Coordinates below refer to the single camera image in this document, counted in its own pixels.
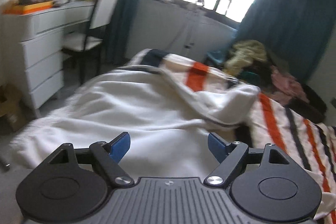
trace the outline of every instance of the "window sill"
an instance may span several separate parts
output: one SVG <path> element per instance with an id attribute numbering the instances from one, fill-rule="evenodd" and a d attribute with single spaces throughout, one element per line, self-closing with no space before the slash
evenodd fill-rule
<path id="1" fill-rule="evenodd" d="M 172 0 L 174 2 L 174 4 L 178 5 L 179 7 L 183 8 L 183 9 L 186 9 L 186 6 L 188 4 L 190 4 L 190 2 L 187 2 L 187 1 L 184 1 L 184 0 Z M 205 15 L 206 17 L 208 18 L 211 18 L 213 20 L 216 20 L 220 23 L 223 23 L 233 29 L 238 29 L 240 23 L 239 22 L 236 22 L 224 15 L 221 15 L 219 13 L 216 13 L 215 11 L 213 10 L 209 10 L 209 9 L 206 9 L 204 7 L 200 7 L 201 10 L 205 11 Z"/>

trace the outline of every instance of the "white dresser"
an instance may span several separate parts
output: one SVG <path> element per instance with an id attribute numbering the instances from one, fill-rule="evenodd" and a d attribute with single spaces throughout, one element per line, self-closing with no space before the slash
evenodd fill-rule
<path id="1" fill-rule="evenodd" d="M 63 86 L 62 38 L 65 27 L 89 20 L 92 2 L 75 1 L 27 15 L 2 15 L 4 67 L 9 83 L 39 107 Z"/>

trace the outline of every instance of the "white chair backrest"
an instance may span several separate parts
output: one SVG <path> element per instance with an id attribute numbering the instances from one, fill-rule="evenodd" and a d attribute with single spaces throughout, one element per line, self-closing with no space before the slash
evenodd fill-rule
<path id="1" fill-rule="evenodd" d="M 118 0 L 98 0 L 91 20 L 90 29 L 109 24 L 117 2 Z"/>

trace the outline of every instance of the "bed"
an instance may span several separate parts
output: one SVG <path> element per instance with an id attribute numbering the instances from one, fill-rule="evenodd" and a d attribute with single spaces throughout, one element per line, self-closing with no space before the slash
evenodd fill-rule
<path id="1" fill-rule="evenodd" d="M 333 128 L 314 125 L 256 86 L 160 50 L 146 49 L 127 66 L 90 80 L 11 146 L 16 160 L 33 168 L 62 143 L 88 147 L 123 131 L 130 133 L 131 148 L 120 165 L 135 180 L 203 180 L 218 165 L 207 147 L 209 131 L 255 148 L 275 143 L 319 183 L 323 201 L 315 219 L 336 224 Z"/>

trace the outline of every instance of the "chair seat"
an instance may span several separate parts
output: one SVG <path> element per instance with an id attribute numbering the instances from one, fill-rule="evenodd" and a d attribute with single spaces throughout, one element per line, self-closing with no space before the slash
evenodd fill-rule
<path id="1" fill-rule="evenodd" d="M 85 39 L 85 34 L 73 32 L 64 36 L 63 48 L 81 52 L 83 50 L 83 42 Z M 88 51 L 93 47 L 98 46 L 102 43 L 102 39 L 96 37 L 88 37 L 85 50 Z"/>

